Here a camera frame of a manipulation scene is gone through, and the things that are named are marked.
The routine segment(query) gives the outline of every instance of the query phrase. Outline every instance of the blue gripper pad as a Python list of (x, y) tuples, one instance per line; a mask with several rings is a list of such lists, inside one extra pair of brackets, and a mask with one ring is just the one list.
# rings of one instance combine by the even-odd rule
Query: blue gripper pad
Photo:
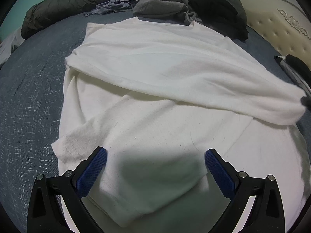
[(99, 173), (106, 165), (106, 162), (107, 151), (104, 148), (101, 148), (77, 180), (76, 188), (79, 198), (88, 195)]
[(234, 182), (211, 150), (205, 153), (205, 165), (211, 172), (223, 196), (232, 200), (235, 196)]

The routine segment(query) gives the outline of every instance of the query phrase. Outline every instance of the upholstered headboard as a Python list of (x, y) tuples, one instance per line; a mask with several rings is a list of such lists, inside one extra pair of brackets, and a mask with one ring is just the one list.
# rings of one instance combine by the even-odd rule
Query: upholstered headboard
[(311, 69), (311, 23), (296, 0), (240, 0), (247, 24), (282, 55), (292, 54)]

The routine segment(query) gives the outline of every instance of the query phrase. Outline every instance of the patterned bedsheet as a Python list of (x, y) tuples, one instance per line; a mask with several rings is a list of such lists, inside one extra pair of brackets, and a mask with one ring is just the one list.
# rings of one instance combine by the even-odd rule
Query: patterned bedsheet
[[(65, 57), (82, 43), (87, 22), (114, 23), (132, 16), (121, 12), (66, 18), (27, 39), (0, 69), (0, 202), (22, 233), (36, 175), (58, 175), (51, 143), (58, 139)], [(245, 43), (235, 42), (268, 71), (291, 82), (273, 58), (278, 52), (251, 28), (248, 31)], [(298, 126), (311, 155), (309, 111)]]

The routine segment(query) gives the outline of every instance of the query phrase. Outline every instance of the screw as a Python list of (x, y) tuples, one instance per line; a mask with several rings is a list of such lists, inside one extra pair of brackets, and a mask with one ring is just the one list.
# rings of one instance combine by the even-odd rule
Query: screw
[(268, 176), (268, 179), (271, 180), (271, 181), (274, 181), (274, 180), (275, 180), (275, 177), (274, 177), (273, 175), (269, 175), (269, 176)]
[(73, 174), (73, 172), (71, 170), (68, 170), (64, 173), (65, 177), (70, 177)]
[(242, 178), (246, 178), (247, 177), (247, 173), (246, 172), (239, 172), (238, 173), (239, 175), (240, 175), (240, 177), (242, 177)]
[(42, 179), (43, 179), (43, 177), (44, 177), (44, 175), (43, 175), (43, 174), (39, 174), (39, 175), (37, 176), (37, 180), (42, 180)]

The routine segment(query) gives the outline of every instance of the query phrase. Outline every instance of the gray blanket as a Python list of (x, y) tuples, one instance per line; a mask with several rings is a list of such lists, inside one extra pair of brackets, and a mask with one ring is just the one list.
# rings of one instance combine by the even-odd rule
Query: gray blanket
[(135, 16), (146, 18), (167, 18), (177, 16), (185, 25), (196, 21), (202, 23), (189, 6), (188, 0), (140, 0), (133, 10)]

